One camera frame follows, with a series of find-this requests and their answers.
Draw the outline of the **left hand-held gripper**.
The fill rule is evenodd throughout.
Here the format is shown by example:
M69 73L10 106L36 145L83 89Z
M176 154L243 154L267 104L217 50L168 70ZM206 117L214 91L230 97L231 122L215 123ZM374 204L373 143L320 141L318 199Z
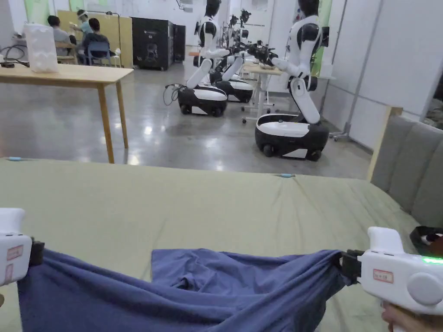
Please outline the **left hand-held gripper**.
M21 208L0 209L0 286L22 280L43 262L45 243L21 232L24 217Z

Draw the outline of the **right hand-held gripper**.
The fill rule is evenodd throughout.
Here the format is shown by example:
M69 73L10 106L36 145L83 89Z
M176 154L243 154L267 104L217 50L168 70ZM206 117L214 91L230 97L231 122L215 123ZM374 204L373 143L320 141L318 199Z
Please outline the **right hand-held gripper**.
M342 254L342 272L383 301L414 313L443 313L443 261L404 251L394 229L369 227L369 250Z

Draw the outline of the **person's right hand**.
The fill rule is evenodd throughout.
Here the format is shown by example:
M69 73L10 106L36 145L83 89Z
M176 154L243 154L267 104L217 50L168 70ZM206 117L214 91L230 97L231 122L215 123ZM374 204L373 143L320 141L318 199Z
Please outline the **person's right hand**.
M443 330L443 317L419 315L398 306L383 303L382 319L388 323L388 330L394 331L394 326L402 328L405 332L441 332Z

